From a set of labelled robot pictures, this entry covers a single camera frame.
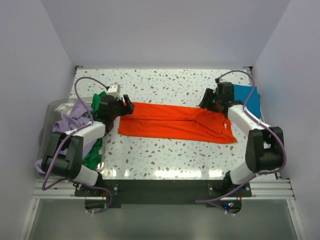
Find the orange t shirt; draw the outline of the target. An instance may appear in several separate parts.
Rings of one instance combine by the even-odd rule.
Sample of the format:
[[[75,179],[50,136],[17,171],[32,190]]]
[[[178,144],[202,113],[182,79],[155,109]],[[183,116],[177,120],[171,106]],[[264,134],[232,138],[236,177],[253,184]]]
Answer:
[[[118,133],[128,137],[176,139],[214,144],[237,142],[231,121],[200,107],[134,103],[133,114],[122,116]]]

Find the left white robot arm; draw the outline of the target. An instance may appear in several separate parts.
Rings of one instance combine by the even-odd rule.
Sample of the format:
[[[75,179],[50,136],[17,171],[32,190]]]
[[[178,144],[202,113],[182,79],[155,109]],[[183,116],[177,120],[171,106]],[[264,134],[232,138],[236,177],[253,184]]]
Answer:
[[[101,174],[83,165],[83,148],[108,134],[116,118],[133,114],[134,107],[127,94],[122,97],[106,94],[97,111],[89,112],[92,118],[88,123],[71,131],[53,132],[41,163],[45,172],[42,190],[69,180],[86,186],[92,196],[99,196],[104,190],[104,184],[98,180]]]

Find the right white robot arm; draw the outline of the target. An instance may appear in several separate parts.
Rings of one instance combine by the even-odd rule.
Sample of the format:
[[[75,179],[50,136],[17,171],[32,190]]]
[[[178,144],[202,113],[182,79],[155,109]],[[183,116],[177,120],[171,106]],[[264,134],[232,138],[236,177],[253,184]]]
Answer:
[[[219,196],[235,196],[242,187],[259,175],[274,174],[287,162],[284,134],[280,127],[271,127],[235,100],[235,88],[230,82],[219,82],[216,89],[207,88],[200,108],[223,114],[247,137],[244,162],[228,171],[213,191]]]

